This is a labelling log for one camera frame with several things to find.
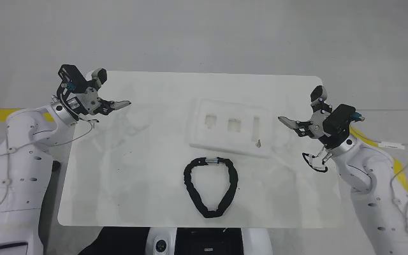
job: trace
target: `table surface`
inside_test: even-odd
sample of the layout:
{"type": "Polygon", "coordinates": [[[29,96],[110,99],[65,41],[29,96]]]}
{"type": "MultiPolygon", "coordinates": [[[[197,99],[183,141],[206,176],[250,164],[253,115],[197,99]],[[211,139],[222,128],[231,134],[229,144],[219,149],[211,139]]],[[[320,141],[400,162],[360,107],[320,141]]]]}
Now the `table surface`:
{"type": "MultiPolygon", "coordinates": [[[[338,226],[341,204],[334,165],[329,164],[325,174],[312,171],[302,152],[317,153],[321,144],[297,137],[276,118],[307,120],[312,113],[309,94],[317,85],[321,80],[314,76],[109,71],[99,95],[107,100],[128,99],[132,105],[98,116],[95,130],[72,144],[59,222],[68,226],[338,226]],[[275,141],[271,158],[190,147],[189,118],[201,99],[269,109],[275,141]],[[216,156],[234,162],[238,189],[222,217],[205,219],[186,191],[183,171],[196,157],[216,156]]],[[[88,128],[79,123],[75,137],[88,128]]],[[[209,209],[216,208],[229,185],[222,167],[201,166],[192,174],[209,209]]]]}

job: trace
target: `gray floor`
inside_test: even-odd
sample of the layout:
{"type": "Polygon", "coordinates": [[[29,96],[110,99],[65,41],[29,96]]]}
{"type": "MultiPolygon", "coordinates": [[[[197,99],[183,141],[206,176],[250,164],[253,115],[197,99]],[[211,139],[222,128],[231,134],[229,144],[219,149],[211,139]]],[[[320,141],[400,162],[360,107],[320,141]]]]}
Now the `gray floor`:
{"type": "MultiPolygon", "coordinates": [[[[0,107],[48,103],[59,66],[76,64],[83,73],[104,67],[317,75],[335,106],[408,109],[407,42],[404,0],[4,0],[0,107]]],[[[405,133],[397,139],[408,141],[405,133]]],[[[61,150],[53,154],[66,163],[69,149],[61,150]]],[[[76,254],[99,231],[58,225],[63,178],[64,168],[52,175],[44,202],[47,254],[76,254]]],[[[340,191],[343,227],[271,229],[275,253],[373,254],[343,182],[340,191]]]]}

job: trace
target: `cable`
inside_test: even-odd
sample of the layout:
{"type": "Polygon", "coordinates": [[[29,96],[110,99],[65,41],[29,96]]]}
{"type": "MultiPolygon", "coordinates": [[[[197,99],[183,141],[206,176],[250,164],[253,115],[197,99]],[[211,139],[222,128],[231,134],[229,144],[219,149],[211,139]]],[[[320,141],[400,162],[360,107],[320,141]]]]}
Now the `cable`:
{"type": "MultiPolygon", "coordinates": [[[[67,143],[71,143],[71,142],[73,142],[73,141],[75,141],[75,140],[78,140],[78,139],[80,139],[81,137],[84,137],[85,135],[89,134],[89,133],[94,129],[95,122],[99,122],[99,121],[96,120],[96,119],[83,120],[83,121],[85,121],[86,123],[88,123],[89,125],[91,125],[91,128],[90,128],[90,130],[88,130],[88,132],[86,132],[85,134],[80,135],[80,136],[78,136],[78,137],[76,137],[76,138],[74,138],[74,139],[72,139],[72,140],[70,140],[70,141],[68,141],[68,142],[64,142],[64,143],[60,143],[60,144],[56,144],[56,145],[51,145],[51,146],[49,146],[49,147],[61,146],[61,145],[65,145],[65,144],[67,144],[67,143]]],[[[8,147],[8,134],[6,134],[5,142],[6,142],[6,150],[7,150],[7,152],[6,152],[6,153],[3,153],[3,154],[0,154],[0,157],[7,155],[6,178],[2,181],[2,183],[6,184],[6,190],[5,190],[5,192],[4,192],[3,198],[1,198],[1,200],[0,200],[0,205],[5,201],[5,199],[6,199],[6,197],[7,197],[7,194],[8,194],[8,186],[9,186],[10,183],[11,183],[11,180],[9,179],[10,154],[16,153],[16,151],[18,151],[19,149],[21,149],[21,148],[23,148],[23,147],[25,147],[25,146],[27,146],[27,145],[34,144],[34,143],[36,143],[37,141],[31,141],[31,142],[26,143],[26,144],[24,144],[24,145],[22,145],[22,146],[19,146],[19,147],[17,147],[17,148],[9,148],[9,147],[8,147]]]]}
{"type": "Polygon", "coordinates": [[[70,141],[68,141],[68,142],[51,145],[50,147],[56,147],[56,146],[61,146],[61,145],[67,144],[67,143],[71,143],[71,142],[73,142],[73,141],[75,141],[75,140],[77,140],[77,139],[79,139],[79,138],[81,138],[81,137],[84,137],[85,135],[89,134],[89,133],[92,131],[92,129],[94,129],[94,124],[91,123],[92,120],[88,120],[88,121],[84,120],[84,121],[85,121],[86,123],[88,123],[89,125],[91,125],[91,128],[90,128],[90,130],[88,130],[88,132],[86,132],[85,134],[80,135],[80,136],[78,136],[77,138],[74,138],[74,139],[72,139],[72,140],[70,140],[70,141]]]}
{"type": "MultiPolygon", "coordinates": [[[[366,136],[363,136],[361,133],[357,133],[354,129],[353,126],[350,124],[350,129],[358,134],[359,136],[361,136],[362,138],[374,142],[374,143],[381,143],[382,141],[378,141],[378,140],[374,140],[374,139],[370,139],[367,138],[366,136]]],[[[404,146],[408,146],[408,143],[401,143],[404,146]]],[[[398,204],[401,202],[396,196],[395,196],[395,191],[394,191],[394,187],[393,187],[393,181],[396,179],[397,176],[399,176],[402,172],[404,172],[406,169],[408,169],[408,163],[396,174],[394,174],[394,176],[391,178],[390,180],[390,187],[391,187],[391,202],[394,204],[394,206],[396,206],[396,208],[398,209],[398,211],[401,213],[402,219],[404,220],[404,229],[405,232],[408,234],[408,202],[405,204],[404,206],[404,211],[402,211],[400,209],[400,207],[398,206],[398,204]]]]}
{"type": "Polygon", "coordinates": [[[393,202],[393,204],[395,205],[395,207],[398,209],[398,211],[401,213],[402,218],[404,219],[404,228],[405,228],[405,232],[408,234],[408,218],[407,218],[407,211],[408,211],[408,202],[405,203],[405,207],[404,207],[404,211],[402,211],[400,209],[400,207],[398,206],[398,204],[401,202],[401,200],[399,200],[396,196],[395,196],[395,191],[394,191],[394,187],[393,187],[393,181],[395,180],[395,178],[397,176],[399,176],[402,172],[404,172],[408,167],[408,164],[406,164],[398,173],[396,173],[393,178],[391,178],[390,180],[390,187],[391,187],[391,201],[393,202]]]}
{"type": "MultiPolygon", "coordinates": [[[[374,143],[381,143],[381,142],[383,142],[383,141],[374,140],[374,139],[371,139],[371,138],[367,138],[366,136],[363,136],[360,132],[356,132],[356,130],[354,130],[354,128],[353,128],[353,126],[352,126],[351,124],[350,124],[350,129],[351,129],[354,133],[356,133],[357,135],[361,136],[362,138],[364,138],[364,139],[366,139],[366,140],[368,140],[368,141],[370,141],[370,142],[374,142],[374,143]]],[[[401,143],[401,145],[408,146],[408,143],[401,143]]]]}

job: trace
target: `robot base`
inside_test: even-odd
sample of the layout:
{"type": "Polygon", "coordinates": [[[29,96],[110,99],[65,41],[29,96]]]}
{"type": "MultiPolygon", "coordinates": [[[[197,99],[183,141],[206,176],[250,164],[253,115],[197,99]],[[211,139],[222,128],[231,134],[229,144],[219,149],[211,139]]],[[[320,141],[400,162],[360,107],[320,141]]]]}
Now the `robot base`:
{"type": "Polygon", "coordinates": [[[272,255],[265,228],[151,228],[146,255],[272,255]]]}

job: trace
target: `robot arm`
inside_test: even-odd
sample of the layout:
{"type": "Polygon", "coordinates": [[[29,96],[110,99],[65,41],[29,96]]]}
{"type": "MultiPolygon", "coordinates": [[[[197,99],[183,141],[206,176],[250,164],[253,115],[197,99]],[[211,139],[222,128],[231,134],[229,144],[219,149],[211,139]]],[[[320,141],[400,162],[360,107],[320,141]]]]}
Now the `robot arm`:
{"type": "Polygon", "coordinates": [[[98,96],[107,79],[105,69],[97,69],[86,81],[76,66],[62,65],[59,76],[62,82],[51,104],[19,110],[6,120],[7,135],[0,144],[0,254],[43,254],[38,237],[41,204],[51,171],[59,165],[49,148],[68,143],[63,134],[83,120],[80,114],[108,115],[130,105],[98,96]],[[54,122],[46,121],[44,113],[54,122]]]}
{"type": "MultiPolygon", "coordinates": [[[[394,177],[393,158],[350,134],[350,123],[364,120],[354,107],[340,105],[332,111],[332,106],[325,103],[327,93],[323,86],[317,86],[310,98],[313,109],[310,120],[278,119],[299,137],[309,136],[323,144],[326,156],[322,164],[333,159],[339,175],[351,186],[356,215],[375,253],[406,254],[408,195],[399,182],[394,182],[394,191],[390,189],[394,177]]],[[[325,172],[312,165],[316,156],[308,155],[308,160],[305,155],[308,154],[303,154],[303,158],[311,168],[325,172]]]]}

